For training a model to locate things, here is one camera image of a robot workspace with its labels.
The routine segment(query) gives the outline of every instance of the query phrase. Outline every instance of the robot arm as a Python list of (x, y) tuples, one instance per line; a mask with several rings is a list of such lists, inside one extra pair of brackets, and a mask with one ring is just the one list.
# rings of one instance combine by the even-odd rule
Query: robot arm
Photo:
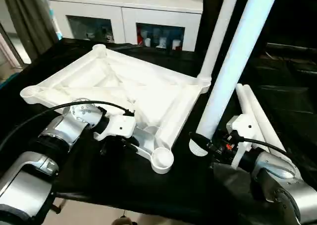
[(8, 224), (41, 224), (54, 199), (52, 180), (85, 128), (96, 140), (109, 135), (131, 137), (133, 116), (112, 115), (92, 104), (64, 109), (53, 119), (0, 180), (0, 221)]
[(248, 129), (231, 128), (228, 131), (230, 134), (217, 143), (197, 133), (191, 133), (190, 137), (201, 148), (211, 152), (215, 161), (249, 172), (252, 180), (260, 185), (265, 199), (279, 204), (287, 224), (317, 220), (317, 192), (303, 181), (296, 166), (262, 148), (241, 144), (237, 138), (241, 133), (248, 135)]

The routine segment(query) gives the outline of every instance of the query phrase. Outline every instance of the curtain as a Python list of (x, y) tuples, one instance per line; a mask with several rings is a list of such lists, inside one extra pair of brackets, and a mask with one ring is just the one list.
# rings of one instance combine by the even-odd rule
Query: curtain
[(18, 37), (31, 60), (58, 41), (46, 0), (5, 0)]

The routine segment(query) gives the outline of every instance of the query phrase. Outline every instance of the floor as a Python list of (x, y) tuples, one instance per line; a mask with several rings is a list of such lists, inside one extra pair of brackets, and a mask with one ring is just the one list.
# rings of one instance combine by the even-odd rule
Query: floor
[(11, 67), (10, 63), (6, 61), (0, 65), (0, 84), (5, 82), (11, 75), (21, 72), (21, 68)]
[(160, 216), (139, 214), (132, 211), (94, 205), (77, 201), (67, 201), (60, 214), (49, 211), (44, 225), (111, 225), (123, 214), (138, 225), (189, 225), (187, 223), (166, 219)]

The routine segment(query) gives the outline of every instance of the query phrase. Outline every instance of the white cylinder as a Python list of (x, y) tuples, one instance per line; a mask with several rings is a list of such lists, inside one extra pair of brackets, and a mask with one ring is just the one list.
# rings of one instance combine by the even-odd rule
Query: white cylinder
[(217, 60), (220, 47), (224, 38), (224, 35), (227, 31), (230, 18), (236, 5), (237, 0), (223, 0), (221, 10), (215, 25), (214, 31), (212, 33), (211, 41), (208, 46), (208, 50), (205, 56), (205, 60), (202, 66), (202, 69), (197, 76), (200, 80), (211, 81), (211, 73), (214, 67), (214, 64)]
[[(239, 99), (239, 103), (240, 103), (240, 106), (241, 106), (242, 113), (247, 114), (250, 117), (251, 124), (252, 124), (253, 130), (255, 132), (255, 139), (259, 140), (259, 141), (262, 141), (262, 142), (265, 142), (265, 139), (264, 139), (264, 137), (262, 135), (262, 132), (261, 132), (261, 129), (260, 129), (259, 125), (258, 125), (256, 117), (254, 116), (251, 104), (250, 104), (250, 102), (248, 100), (248, 97), (247, 97), (247, 95), (246, 95), (246, 93), (244, 91), (244, 88), (243, 88), (242, 84), (237, 84), (236, 92), (237, 92), (237, 95), (238, 95), (238, 99)], [(263, 145), (260, 145), (260, 144), (256, 144), (256, 143), (253, 143), (253, 146), (254, 147), (261, 147), (263, 150), (266, 150), (267, 152), (269, 152), (269, 149), (266, 146), (263, 146)]]
[[(212, 139), (273, 3), (274, 0), (248, 0), (199, 122), (197, 133)], [(195, 155), (207, 154), (192, 140), (189, 144)]]
[[(272, 144), (273, 146), (278, 147), (279, 149), (282, 149), (283, 151), (285, 151), (283, 144), (279, 140), (274, 128), (272, 127), (271, 123), (269, 122), (269, 120), (268, 120), (266, 114), (264, 113), (260, 103), (258, 102), (256, 96), (254, 95), (251, 87), (249, 85), (244, 85), (243, 88), (244, 88), (245, 93), (248, 97), (248, 100), (251, 104), (252, 111), (257, 119), (257, 122), (259, 124), (260, 129), (261, 129), (263, 137), (265, 138), (265, 141), (267, 143)], [(270, 149), (270, 152), (275, 156), (278, 156), (278, 157), (283, 158), (284, 160), (290, 161), (290, 159), (287, 156), (285, 156), (285, 155), (283, 155), (283, 154), (281, 154), (273, 149)]]

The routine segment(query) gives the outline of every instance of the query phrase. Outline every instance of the circular cup socket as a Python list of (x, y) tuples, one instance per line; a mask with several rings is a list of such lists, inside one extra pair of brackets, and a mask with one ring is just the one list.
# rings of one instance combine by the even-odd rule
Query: circular cup socket
[(96, 44), (93, 46), (93, 50), (98, 52), (97, 58), (106, 58), (107, 47), (104, 44)]
[(156, 148), (151, 155), (152, 169), (158, 174), (169, 172), (174, 162), (173, 153), (164, 147)]
[(37, 85), (31, 85), (20, 92), (20, 96), (23, 98), (33, 97), (36, 96), (40, 92), (41, 88)]

